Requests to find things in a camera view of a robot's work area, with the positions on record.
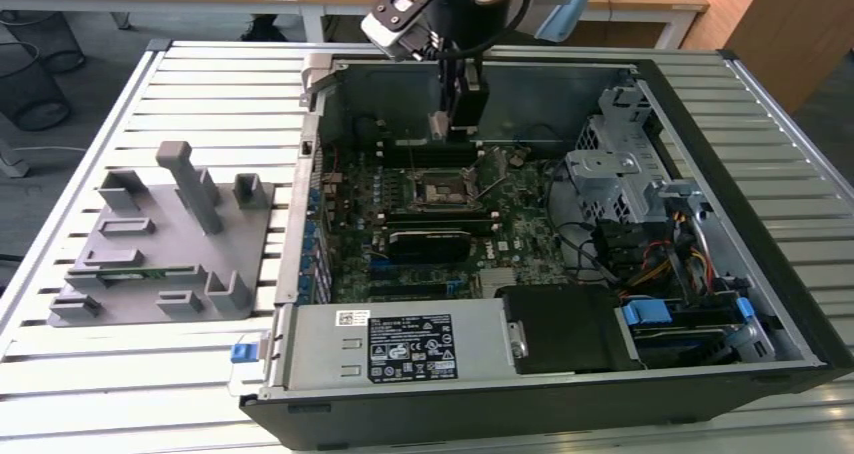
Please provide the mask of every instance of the warning label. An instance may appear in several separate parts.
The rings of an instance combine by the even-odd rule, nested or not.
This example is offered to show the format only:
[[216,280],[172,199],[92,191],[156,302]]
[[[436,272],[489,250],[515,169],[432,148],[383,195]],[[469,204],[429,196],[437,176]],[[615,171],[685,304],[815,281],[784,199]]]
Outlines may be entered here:
[[456,379],[449,314],[368,319],[368,379],[375,384]]

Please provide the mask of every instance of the slotted metal surface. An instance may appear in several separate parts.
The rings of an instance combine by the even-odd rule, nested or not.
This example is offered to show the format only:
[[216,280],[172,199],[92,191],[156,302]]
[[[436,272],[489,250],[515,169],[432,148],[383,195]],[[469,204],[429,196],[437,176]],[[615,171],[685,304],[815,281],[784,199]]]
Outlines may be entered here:
[[[373,52],[355,45],[176,42],[168,52],[145,54],[0,301],[0,452],[287,452],[237,409],[225,387],[228,349],[240,336],[271,326],[303,123],[301,59],[319,50]],[[659,63],[839,334],[854,344],[847,188],[798,132],[768,115],[766,100],[736,77],[738,66],[714,53],[680,51],[507,47],[493,54],[647,57]],[[214,181],[256,172],[276,184],[260,274],[267,284],[254,314],[244,321],[54,329],[44,324],[50,299],[102,205],[92,189],[109,167],[136,168],[146,183],[169,182],[153,164],[164,139],[192,143],[192,162],[209,167]],[[690,175],[672,141],[664,141]],[[380,451],[850,452],[852,380],[763,399],[710,423]]]

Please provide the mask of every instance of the black wire trash can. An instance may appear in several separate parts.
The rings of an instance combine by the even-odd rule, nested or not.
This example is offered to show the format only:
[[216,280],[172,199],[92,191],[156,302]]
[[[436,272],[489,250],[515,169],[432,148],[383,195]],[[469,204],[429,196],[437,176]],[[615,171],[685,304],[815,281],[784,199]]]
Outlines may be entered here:
[[70,105],[38,62],[38,49],[24,42],[0,43],[0,113],[22,131],[62,122]]
[[85,56],[61,12],[2,11],[0,24],[20,42],[41,53],[41,63],[53,74],[73,71],[85,64]]

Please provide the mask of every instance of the blue latch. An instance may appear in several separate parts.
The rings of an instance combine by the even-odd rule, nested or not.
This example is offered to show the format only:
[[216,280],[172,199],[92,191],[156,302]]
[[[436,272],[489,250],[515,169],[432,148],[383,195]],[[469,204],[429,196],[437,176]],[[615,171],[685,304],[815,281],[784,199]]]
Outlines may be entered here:
[[744,316],[744,320],[750,319],[756,315],[756,311],[752,310],[752,304],[750,303],[750,299],[746,297],[739,297],[735,300],[735,305],[738,306],[738,310],[742,311],[742,316]]
[[257,342],[230,346],[230,363],[257,362]]
[[637,299],[623,306],[625,324],[667,324],[672,322],[667,304],[660,299]]

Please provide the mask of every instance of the metal bracket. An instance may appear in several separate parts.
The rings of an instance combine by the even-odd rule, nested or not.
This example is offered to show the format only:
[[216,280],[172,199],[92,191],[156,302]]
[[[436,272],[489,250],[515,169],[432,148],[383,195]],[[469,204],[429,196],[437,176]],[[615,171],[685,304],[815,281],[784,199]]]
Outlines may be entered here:
[[303,95],[300,96],[299,105],[301,107],[313,107],[316,95],[327,88],[335,86],[339,82],[339,76],[335,73],[345,69],[345,65],[335,66],[331,54],[308,54],[300,72],[303,76]]

